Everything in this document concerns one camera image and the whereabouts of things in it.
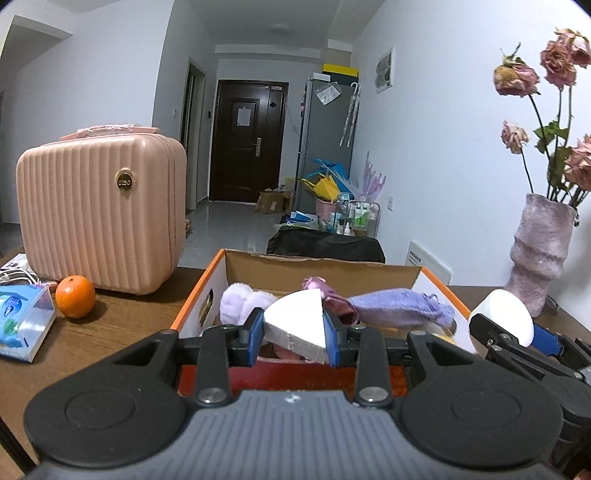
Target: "yellow box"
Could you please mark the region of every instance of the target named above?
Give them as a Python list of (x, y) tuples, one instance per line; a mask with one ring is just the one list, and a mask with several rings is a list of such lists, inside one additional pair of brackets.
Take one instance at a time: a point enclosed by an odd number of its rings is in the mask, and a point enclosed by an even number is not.
[(330, 73), (340, 73), (342, 75), (350, 75), (352, 77), (359, 77), (359, 69), (354, 69), (352, 67), (343, 67), (341, 65), (332, 65), (330, 63), (325, 63), (324, 67), (322, 67), (322, 71)]

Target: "plastic bag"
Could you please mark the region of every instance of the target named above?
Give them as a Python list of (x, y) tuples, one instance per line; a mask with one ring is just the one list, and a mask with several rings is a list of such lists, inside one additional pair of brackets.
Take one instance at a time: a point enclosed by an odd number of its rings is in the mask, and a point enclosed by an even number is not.
[(341, 93), (343, 93), (343, 90), (336, 82), (329, 83), (328, 86), (323, 85), (316, 90), (316, 96), (320, 99), (322, 105), (329, 104)]

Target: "pink basket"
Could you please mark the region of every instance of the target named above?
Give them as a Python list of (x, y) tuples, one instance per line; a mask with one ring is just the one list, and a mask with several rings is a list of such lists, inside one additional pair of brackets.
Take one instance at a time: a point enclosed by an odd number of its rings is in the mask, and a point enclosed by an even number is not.
[(316, 215), (326, 222), (330, 222), (330, 214), (335, 212), (335, 204), (316, 199)]

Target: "ribbed suitcase shell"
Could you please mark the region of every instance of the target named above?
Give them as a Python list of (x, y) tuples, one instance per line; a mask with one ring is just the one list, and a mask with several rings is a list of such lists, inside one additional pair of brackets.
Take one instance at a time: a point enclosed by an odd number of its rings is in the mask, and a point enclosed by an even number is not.
[[(134, 180), (128, 192), (117, 185), (123, 169)], [(183, 146), (158, 134), (27, 150), (17, 164), (17, 196), (31, 268), (55, 280), (84, 275), (107, 290), (156, 291), (183, 253), (186, 170)]]

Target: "blue item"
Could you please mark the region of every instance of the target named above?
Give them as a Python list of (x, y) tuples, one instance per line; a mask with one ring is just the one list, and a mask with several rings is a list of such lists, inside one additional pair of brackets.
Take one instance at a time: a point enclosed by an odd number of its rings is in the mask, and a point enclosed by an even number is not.
[(534, 339), (531, 346), (546, 356), (558, 356), (562, 354), (563, 346), (558, 337), (534, 323)]
[(324, 321), (324, 341), (326, 343), (326, 356), (331, 367), (338, 367), (340, 364), (339, 341), (335, 325), (326, 312), (322, 315)]
[(0, 355), (32, 362), (55, 316), (46, 286), (0, 286)]
[(265, 310), (259, 309), (254, 317), (252, 323), (251, 319), (246, 321), (245, 327), (248, 328), (249, 336), (248, 336), (248, 366), (253, 367), (256, 363), (256, 358), (258, 357), (259, 351), (261, 350), (261, 344), (263, 337), (265, 336), (264, 332), (264, 323), (265, 323)]
[(295, 222), (311, 222), (312, 219), (300, 212), (291, 212), (290, 220)]
[[(308, 180), (310, 180), (312, 177), (316, 175), (330, 175), (331, 172), (326, 167), (330, 167), (335, 173), (339, 174), (344, 179), (348, 177), (348, 175), (345, 173), (344, 166), (342, 166), (340, 163), (335, 163), (328, 160), (321, 160), (319, 158), (314, 160), (314, 162), (320, 164), (321, 168), (316, 170), (315, 172), (310, 173), (309, 175), (306, 175), (306, 178)], [(351, 193), (351, 190), (349, 190), (349, 188), (342, 181), (340, 181), (338, 176), (333, 176), (333, 180), (339, 188), (339, 191), (344, 193)]]

